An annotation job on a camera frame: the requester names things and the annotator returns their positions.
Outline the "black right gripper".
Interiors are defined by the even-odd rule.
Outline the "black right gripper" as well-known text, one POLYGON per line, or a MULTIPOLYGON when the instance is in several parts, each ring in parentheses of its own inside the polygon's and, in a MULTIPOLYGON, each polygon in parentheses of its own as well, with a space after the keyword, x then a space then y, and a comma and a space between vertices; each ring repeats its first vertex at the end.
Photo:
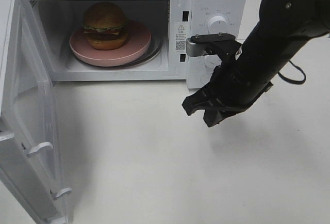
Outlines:
POLYGON ((208 127, 244 112, 264 93, 273 78, 273 63, 260 56, 235 56, 221 59, 210 83, 187 96, 182 107, 188 116, 205 110, 208 127))

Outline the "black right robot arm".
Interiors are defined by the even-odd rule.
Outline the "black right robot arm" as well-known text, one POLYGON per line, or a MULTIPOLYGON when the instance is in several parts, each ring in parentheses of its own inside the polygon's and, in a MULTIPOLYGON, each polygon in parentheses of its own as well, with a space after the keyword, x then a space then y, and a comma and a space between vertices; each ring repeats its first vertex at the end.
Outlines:
POLYGON ((328 33, 329 0, 262 0, 259 21, 243 43, 227 33, 192 36, 188 56, 217 55, 221 64, 183 109, 188 115, 203 110, 209 127, 246 111, 309 40, 328 33))

